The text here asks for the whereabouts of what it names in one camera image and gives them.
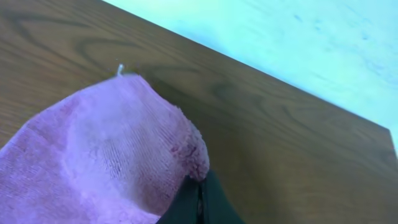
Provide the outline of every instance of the pink towel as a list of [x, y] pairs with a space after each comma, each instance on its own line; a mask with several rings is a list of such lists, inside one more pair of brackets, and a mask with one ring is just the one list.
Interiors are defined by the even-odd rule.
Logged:
[[155, 223], [205, 178], [199, 131], [138, 75], [78, 91], [0, 150], [0, 223]]

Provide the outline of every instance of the ribbed fabric texture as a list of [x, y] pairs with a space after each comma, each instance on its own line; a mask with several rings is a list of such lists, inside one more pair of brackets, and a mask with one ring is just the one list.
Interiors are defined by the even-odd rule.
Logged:
[[138, 75], [81, 90], [0, 150], [0, 223], [155, 223], [205, 178], [199, 131]]

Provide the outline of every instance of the cloth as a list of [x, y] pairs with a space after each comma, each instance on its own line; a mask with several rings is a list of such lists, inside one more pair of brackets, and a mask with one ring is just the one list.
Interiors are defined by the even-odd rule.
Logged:
[[206, 177], [199, 131], [138, 75], [78, 91], [0, 150], [0, 223], [155, 223]]

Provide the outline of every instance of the white marble floor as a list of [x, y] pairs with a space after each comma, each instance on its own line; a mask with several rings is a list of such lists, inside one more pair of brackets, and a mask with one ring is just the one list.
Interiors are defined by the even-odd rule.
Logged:
[[396, 0], [105, 0], [389, 128]]

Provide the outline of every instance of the wooden surface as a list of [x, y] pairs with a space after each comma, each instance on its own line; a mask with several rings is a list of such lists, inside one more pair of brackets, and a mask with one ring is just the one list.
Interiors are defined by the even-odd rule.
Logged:
[[398, 222], [388, 130], [100, 1], [0, 0], [0, 145], [121, 62], [197, 125], [247, 223]]

